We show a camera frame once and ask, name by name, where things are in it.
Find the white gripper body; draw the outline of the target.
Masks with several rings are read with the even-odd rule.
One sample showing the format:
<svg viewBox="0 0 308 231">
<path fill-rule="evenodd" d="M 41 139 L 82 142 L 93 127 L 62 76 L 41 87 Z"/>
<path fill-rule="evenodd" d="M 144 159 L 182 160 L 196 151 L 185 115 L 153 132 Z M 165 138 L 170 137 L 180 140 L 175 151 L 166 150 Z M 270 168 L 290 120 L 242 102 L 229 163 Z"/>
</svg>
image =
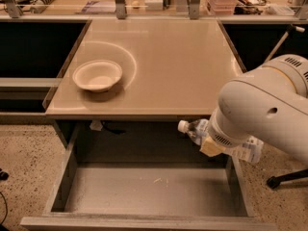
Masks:
<svg viewBox="0 0 308 231">
<path fill-rule="evenodd" d="M 224 147 L 235 147 L 248 138 L 247 132 L 232 123 L 220 109 L 215 109 L 210 117 L 208 132 L 210 137 Z"/>
</svg>

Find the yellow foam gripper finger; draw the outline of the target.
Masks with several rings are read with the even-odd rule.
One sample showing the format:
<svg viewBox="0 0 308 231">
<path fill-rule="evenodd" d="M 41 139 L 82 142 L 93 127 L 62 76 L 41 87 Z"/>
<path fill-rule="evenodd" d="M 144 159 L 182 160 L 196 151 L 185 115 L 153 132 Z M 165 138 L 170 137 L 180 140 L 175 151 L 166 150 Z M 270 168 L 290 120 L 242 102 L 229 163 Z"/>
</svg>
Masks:
<svg viewBox="0 0 308 231">
<path fill-rule="evenodd" d="M 217 144 L 210 136 L 202 139 L 200 152 L 209 157 L 214 157 L 221 154 L 225 148 Z"/>
</svg>

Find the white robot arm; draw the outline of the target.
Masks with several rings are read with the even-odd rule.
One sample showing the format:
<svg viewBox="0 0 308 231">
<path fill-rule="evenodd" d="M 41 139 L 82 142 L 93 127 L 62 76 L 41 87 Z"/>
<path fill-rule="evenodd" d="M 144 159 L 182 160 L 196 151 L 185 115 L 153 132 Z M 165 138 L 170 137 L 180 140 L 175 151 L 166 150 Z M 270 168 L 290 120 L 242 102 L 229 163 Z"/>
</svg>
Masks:
<svg viewBox="0 0 308 231">
<path fill-rule="evenodd" d="M 308 165 L 308 60 L 282 55 L 222 87 L 200 151 L 212 157 L 252 138 Z"/>
</svg>

